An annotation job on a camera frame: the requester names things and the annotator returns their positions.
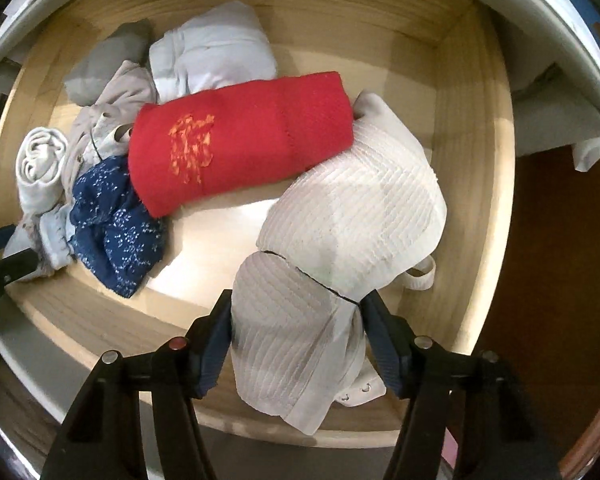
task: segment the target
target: rolled sock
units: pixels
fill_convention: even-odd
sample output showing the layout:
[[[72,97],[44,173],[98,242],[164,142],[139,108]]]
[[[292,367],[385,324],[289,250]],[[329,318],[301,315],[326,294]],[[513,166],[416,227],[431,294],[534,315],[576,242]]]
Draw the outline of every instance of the rolled sock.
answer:
[[[73,261],[66,241],[66,215],[67,208],[58,204],[40,217],[42,247],[55,270],[62,269]]]
[[[6,258],[7,256],[11,256],[12,254],[19,253],[26,249],[33,249],[36,251],[40,258],[40,262],[36,270],[20,278],[18,280],[19,282],[28,282],[35,278],[53,275],[54,268],[46,256],[42,238],[40,237],[39,215],[26,214],[22,217],[22,220],[20,220],[13,235],[9,238],[2,253],[2,257]]]
[[[15,168],[24,214],[45,213],[58,202],[66,150],[65,136],[54,128],[34,128],[24,137]]]
[[[380,97],[362,92],[354,114],[351,149],[301,175],[256,244],[360,301],[431,254],[446,205],[422,146]]]
[[[240,398],[305,434],[317,431],[336,394],[354,383],[365,363],[358,306],[275,254],[254,253],[240,266],[232,324]]]
[[[129,170],[154,218],[181,204],[302,173],[351,146],[352,110],[335,72],[252,81],[146,105]]]
[[[254,10],[228,2],[165,33],[149,49],[165,103],[203,90],[276,76],[276,59]]]
[[[110,156],[78,178],[74,199],[76,256],[107,288],[130,298],[162,259],[164,221],[151,218],[138,199],[125,156]]]

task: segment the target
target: ribbed fabric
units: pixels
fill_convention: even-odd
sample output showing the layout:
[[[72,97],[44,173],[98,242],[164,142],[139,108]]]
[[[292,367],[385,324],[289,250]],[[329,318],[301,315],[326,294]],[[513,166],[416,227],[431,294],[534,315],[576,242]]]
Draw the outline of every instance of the ribbed fabric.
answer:
[[[240,398],[305,434],[317,431],[365,359],[357,305],[275,254],[254,253],[240,266],[232,324]]]
[[[446,205],[415,137],[380,97],[354,104],[354,143],[271,207],[257,247],[354,301],[428,256]]]
[[[254,10],[228,2],[165,33],[149,49],[160,102],[276,76],[276,59]]]
[[[129,142],[131,181],[154,218],[203,196],[302,173],[351,146],[335,72],[252,81],[145,105]]]
[[[62,195],[60,173],[67,141],[54,128],[34,128],[23,139],[16,156],[16,183],[24,214],[49,211]]]

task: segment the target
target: orange embroidery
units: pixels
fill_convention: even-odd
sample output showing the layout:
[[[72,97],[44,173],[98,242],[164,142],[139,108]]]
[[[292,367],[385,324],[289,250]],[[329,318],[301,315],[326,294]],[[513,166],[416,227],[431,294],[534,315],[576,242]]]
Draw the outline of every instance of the orange embroidery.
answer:
[[[178,119],[169,130],[171,137],[171,173],[181,175],[188,184],[195,178],[202,184],[200,168],[206,168],[214,157],[211,153],[211,131],[215,117],[195,120],[191,114]]]

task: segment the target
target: blue patterned cloth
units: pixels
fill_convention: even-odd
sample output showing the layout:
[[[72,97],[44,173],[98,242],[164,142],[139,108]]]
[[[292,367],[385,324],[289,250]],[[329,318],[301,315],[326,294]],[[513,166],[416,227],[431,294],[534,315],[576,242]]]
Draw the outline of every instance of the blue patterned cloth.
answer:
[[[151,218],[129,179],[126,156],[110,156],[74,185],[70,244],[107,288],[124,298],[162,259],[166,224]]]

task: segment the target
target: wooden surface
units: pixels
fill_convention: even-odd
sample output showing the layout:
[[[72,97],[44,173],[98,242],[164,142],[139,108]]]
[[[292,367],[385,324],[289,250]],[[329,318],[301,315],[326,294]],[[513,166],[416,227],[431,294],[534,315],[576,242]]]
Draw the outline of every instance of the wooden surface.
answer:
[[[399,313],[418,334],[471,353],[498,281],[511,215],[511,97],[486,10],[472,7],[438,47],[431,165],[448,213],[436,281],[405,291]]]
[[[75,0],[53,16],[14,85],[0,126],[0,225],[17,221],[13,161],[33,126],[68,131],[78,108],[62,77],[121,22],[149,17],[156,34],[226,0]],[[426,148],[449,215],[433,292],[381,291],[391,311],[448,348],[470,351],[493,293],[506,242],[513,146],[504,64],[488,16],[470,0],[243,0],[255,6],[281,75],[337,70],[355,99],[379,93]],[[154,350],[205,315],[289,182],[181,208],[167,257],[130,300],[106,290],[81,264],[10,294],[60,348],[85,366],[110,348]],[[244,404],[230,364],[200,403],[201,424],[304,446],[392,446],[404,403],[391,396],[333,406],[314,437]]]
[[[93,36],[85,22],[52,20],[13,84],[0,118],[0,227],[22,216],[14,169],[20,143],[30,130],[48,124],[62,78],[89,51]]]
[[[600,451],[600,161],[568,146],[517,160],[509,244],[477,349],[508,359],[566,479]]]

